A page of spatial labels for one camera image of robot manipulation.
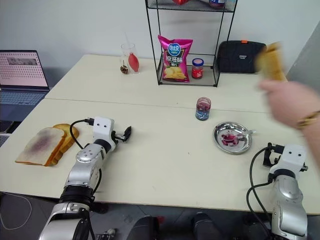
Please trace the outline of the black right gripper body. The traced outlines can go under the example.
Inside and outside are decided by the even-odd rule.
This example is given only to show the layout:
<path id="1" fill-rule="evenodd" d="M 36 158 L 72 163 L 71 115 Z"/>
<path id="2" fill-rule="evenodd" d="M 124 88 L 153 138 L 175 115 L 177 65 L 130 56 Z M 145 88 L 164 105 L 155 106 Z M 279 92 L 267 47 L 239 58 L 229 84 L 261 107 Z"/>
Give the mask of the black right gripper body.
<path id="1" fill-rule="evenodd" d="M 273 161 L 274 164 L 277 164 L 279 162 L 284 152 L 284 148 L 285 148 L 284 146 L 278 145 L 278 144 L 272 146 L 271 151 L 276 154 L 276 157 L 274 158 L 274 161 Z"/>

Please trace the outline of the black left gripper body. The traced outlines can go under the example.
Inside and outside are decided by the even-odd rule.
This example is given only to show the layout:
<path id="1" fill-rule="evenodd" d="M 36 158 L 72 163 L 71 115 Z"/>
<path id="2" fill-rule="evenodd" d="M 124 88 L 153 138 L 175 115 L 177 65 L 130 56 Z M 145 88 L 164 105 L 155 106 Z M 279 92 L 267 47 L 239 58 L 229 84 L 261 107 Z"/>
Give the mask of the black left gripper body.
<path id="1" fill-rule="evenodd" d="M 111 132 L 111 139 L 114 142 L 115 145 L 117 145 L 119 143 L 119 141 L 125 142 L 126 141 L 126 137 L 124 135 L 119 135 L 116 134 L 116 131 L 113 130 Z"/>

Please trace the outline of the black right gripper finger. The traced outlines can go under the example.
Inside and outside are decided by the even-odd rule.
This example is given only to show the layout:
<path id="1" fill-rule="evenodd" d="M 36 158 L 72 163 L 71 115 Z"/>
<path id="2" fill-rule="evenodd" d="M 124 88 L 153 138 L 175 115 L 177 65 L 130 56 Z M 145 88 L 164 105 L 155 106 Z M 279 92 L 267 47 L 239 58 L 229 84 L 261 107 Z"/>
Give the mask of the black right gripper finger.
<path id="1" fill-rule="evenodd" d="M 264 149 L 264 155 L 263 155 L 262 165 L 265 167 L 272 167 L 273 166 L 273 164 L 271 163 L 271 160 L 270 160 L 272 150 L 273 150 L 273 145 L 271 142 L 269 142 L 267 144 L 267 147 Z"/>

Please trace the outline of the person's bare hand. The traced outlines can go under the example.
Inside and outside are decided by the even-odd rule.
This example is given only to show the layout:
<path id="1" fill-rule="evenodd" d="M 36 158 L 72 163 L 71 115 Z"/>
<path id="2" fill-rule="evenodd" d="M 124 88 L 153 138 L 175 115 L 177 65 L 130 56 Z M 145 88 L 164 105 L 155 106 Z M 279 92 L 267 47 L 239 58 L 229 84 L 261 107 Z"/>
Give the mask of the person's bare hand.
<path id="1" fill-rule="evenodd" d="M 259 86 L 273 117 L 289 127 L 297 129 L 299 122 L 320 110 L 318 94 L 299 82 L 263 80 Z"/>

